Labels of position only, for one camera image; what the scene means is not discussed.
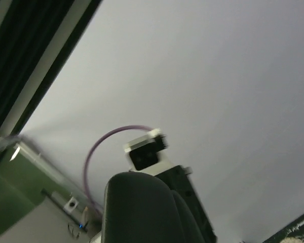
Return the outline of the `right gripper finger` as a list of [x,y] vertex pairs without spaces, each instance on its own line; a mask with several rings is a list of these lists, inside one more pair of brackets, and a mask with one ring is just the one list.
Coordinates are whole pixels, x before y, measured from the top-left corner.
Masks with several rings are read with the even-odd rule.
[[170,188],[135,172],[114,175],[105,188],[102,242],[186,242]]

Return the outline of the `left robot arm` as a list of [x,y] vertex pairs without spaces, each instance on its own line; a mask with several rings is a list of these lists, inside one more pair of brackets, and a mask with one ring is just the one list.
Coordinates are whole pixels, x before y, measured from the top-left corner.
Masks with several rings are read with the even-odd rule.
[[186,242],[218,242],[213,227],[200,202],[199,196],[189,178],[189,167],[175,166],[160,174],[162,180],[171,190]]

